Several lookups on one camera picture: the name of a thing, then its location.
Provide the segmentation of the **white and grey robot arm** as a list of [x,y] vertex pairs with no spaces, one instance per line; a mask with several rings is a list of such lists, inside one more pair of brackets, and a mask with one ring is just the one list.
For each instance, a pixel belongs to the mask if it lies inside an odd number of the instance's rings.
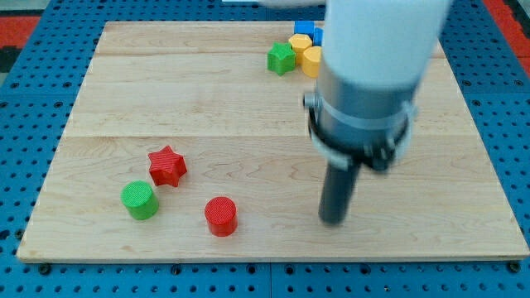
[[328,162],[386,171],[412,135],[413,97],[450,0],[329,0],[319,75],[306,97]]

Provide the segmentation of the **blue block behind arm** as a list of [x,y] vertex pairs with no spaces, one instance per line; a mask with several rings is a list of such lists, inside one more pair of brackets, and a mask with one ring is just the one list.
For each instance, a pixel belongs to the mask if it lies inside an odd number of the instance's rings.
[[313,46],[322,46],[324,31],[320,27],[316,27],[313,33]]

